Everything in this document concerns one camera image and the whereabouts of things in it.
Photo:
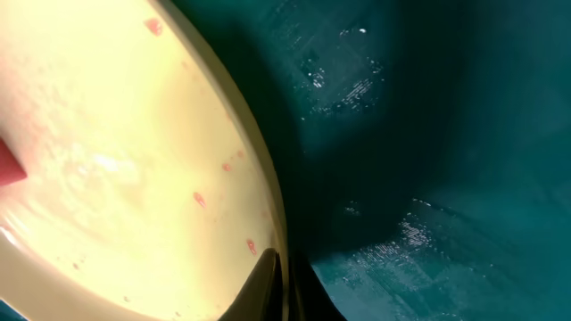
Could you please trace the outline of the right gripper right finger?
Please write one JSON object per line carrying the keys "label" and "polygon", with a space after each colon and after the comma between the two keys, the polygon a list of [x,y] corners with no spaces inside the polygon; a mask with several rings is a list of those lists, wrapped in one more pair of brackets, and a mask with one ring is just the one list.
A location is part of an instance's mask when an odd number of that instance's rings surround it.
{"label": "right gripper right finger", "polygon": [[346,321],[300,252],[289,259],[290,321]]}

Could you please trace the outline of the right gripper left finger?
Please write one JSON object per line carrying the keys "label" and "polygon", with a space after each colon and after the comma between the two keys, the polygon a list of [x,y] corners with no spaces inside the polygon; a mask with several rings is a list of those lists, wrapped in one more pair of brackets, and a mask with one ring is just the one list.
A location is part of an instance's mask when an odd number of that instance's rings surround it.
{"label": "right gripper left finger", "polygon": [[259,257],[252,273],[219,321],[281,321],[282,271],[273,248]]}

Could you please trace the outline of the yellow-green plate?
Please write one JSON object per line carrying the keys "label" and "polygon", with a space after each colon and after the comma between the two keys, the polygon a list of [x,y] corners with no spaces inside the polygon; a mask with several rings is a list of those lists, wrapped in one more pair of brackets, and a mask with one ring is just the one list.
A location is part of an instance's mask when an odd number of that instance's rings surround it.
{"label": "yellow-green plate", "polygon": [[29,320],[219,320],[286,251],[249,106],[170,1],[1,0],[1,297]]}

